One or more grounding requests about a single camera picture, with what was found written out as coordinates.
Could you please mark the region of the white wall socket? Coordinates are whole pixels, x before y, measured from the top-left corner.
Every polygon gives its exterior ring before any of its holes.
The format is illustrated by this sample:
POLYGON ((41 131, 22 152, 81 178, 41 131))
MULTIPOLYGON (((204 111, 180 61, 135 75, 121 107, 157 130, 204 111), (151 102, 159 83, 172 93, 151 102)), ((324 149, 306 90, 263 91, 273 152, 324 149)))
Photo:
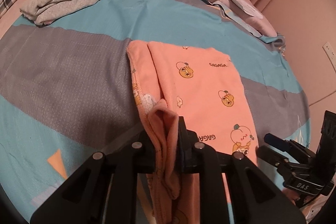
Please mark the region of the white wall socket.
POLYGON ((336 54, 335 54, 335 50, 333 49, 333 47, 331 46, 331 44, 329 42, 326 42, 323 46, 323 50, 326 53, 333 69, 336 71, 336 54))

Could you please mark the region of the white printed paper sheets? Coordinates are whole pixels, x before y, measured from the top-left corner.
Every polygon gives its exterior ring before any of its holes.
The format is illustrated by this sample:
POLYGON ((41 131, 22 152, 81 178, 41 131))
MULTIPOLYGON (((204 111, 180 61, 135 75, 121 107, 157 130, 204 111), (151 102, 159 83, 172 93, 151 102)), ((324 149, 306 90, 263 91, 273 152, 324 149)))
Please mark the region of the white printed paper sheets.
POLYGON ((249 16, 253 16, 258 19, 264 18, 263 14, 253 5, 250 5, 248 2, 244 0, 234 0, 234 3, 249 16))

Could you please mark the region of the pink cartoon print baby garment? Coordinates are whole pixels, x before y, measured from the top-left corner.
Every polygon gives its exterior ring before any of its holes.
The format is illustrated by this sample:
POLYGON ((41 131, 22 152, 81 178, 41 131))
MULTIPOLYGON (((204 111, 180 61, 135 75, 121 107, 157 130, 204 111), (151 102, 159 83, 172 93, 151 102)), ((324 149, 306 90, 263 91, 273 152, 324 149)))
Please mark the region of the pink cartoon print baby garment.
POLYGON ((199 179, 175 168, 178 124, 216 151, 256 162, 257 133, 231 57, 214 48, 135 40, 126 49, 135 104, 155 148, 147 177, 157 223, 199 222, 199 179))

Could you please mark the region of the blue grey patterned bed sheet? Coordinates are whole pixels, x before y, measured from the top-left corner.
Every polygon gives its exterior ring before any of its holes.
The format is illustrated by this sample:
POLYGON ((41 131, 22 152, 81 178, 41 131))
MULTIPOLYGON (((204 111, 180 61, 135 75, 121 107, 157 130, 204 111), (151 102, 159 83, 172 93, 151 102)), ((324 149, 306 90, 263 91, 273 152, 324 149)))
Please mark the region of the blue grey patterned bed sheet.
POLYGON ((94 151, 123 144, 139 117, 126 47, 132 40, 214 48, 231 57, 262 141, 310 143, 307 98, 282 36, 254 36, 223 0, 100 0, 38 27, 18 0, 1 19, 1 186, 25 220, 94 151))

